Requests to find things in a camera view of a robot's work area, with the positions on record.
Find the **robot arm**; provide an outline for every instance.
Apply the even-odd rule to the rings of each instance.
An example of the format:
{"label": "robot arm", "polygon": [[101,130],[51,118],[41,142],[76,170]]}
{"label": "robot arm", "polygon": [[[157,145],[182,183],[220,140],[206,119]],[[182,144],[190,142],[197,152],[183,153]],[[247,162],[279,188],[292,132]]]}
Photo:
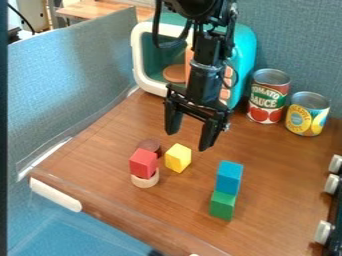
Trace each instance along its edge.
{"label": "robot arm", "polygon": [[[183,32],[173,42],[159,44],[158,28],[162,4],[187,18]],[[172,135],[179,131],[183,114],[204,122],[199,151],[214,145],[221,131],[228,129],[230,109],[220,102],[227,61],[234,47],[234,29],[237,18],[235,0],[156,0],[153,22],[153,41],[158,48],[178,46],[193,26],[194,58],[187,87],[168,84],[165,99],[165,130]],[[203,25],[212,28],[205,31]],[[225,33],[215,31],[226,28]]]}

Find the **wooden surface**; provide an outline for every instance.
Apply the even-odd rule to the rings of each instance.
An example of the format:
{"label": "wooden surface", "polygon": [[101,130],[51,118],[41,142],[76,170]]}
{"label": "wooden surface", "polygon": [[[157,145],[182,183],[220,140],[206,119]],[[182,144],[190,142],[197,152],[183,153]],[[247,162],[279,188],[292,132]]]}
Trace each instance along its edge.
{"label": "wooden surface", "polygon": [[[167,136],[162,99],[138,91],[53,154],[31,175],[82,202],[86,213],[171,255],[320,255],[313,243],[331,198],[322,193],[328,164],[342,154],[342,121],[330,119],[314,138],[261,125],[244,113],[215,147],[198,152],[202,123],[185,117]],[[141,190],[130,183],[128,159],[143,139],[165,150],[181,143],[192,164],[177,174],[159,159],[160,182]],[[208,214],[221,160],[244,165],[235,217]]]}
{"label": "wooden surface", "polygon": [[[122,3],[102,3],[93,1],[83,1],[60,8],[56,11],[58,16],[77,19],[95,19],[113,12],[121,11],[132,7]],[[154,10],[148,7],[136,7],[137,19],[139,22],[148,20],[154,15]]]}

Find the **yellow can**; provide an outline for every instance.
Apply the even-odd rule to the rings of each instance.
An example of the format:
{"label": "yellow can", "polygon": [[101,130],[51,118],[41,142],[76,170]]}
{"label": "yellow can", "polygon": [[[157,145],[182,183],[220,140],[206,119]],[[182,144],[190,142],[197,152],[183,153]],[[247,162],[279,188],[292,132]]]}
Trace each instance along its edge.
{"label": "yellow can", "polygon": [[286,128],[302,136],[319,135],[326,123],[330,101],[313,92],[297,92],[287,110]]}

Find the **tin can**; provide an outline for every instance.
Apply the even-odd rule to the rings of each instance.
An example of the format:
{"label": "tin can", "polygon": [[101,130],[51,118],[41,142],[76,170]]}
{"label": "tin can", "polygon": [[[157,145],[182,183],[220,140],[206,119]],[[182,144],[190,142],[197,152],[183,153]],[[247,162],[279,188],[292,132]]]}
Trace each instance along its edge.
{"label": "tin can", "polygon": [[302,136],[319,135],[326,123],[330,101],[314,92],[297,92],[287,110],[286,128]]}
{"label": "tin can", "polygon": [[262,124],[279,122],[290,82],[290,77],[277,69],[256,71],[253,75],[247,116]]}

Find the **green block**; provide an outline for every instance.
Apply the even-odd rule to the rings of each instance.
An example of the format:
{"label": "green block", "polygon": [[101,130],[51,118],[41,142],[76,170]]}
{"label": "green block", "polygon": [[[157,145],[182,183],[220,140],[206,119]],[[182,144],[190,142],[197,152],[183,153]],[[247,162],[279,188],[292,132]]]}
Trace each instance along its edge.
{"label": "green block", "polygon": [[210,200],[210,214],[224,220],[233,218],[236,196],[214,191]]}

